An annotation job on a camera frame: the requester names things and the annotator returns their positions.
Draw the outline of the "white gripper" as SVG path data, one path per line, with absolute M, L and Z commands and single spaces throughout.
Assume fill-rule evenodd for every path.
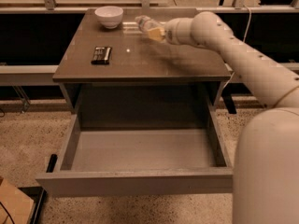
M 164 33 L 165 33 L 165 39 L 168 43 L 173 45 L 179 45 L 178 35 L 177 35 L 178 25 L 179 25 L 179 19 L 173 19 L 171 21 L 168 21 L 164 25 L 164 29 L 159 27 L 149 29 L 148 37 L 151 40 L 162 42 L 164 41 Z

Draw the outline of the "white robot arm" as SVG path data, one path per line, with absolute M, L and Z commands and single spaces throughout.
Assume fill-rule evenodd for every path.
M 148 29 L 149 38 L 220 54 L 267 110 L 243 129 L 235 151 L 234 224 L 299 224 L 299 79 L 234 36 L 212 12 Z

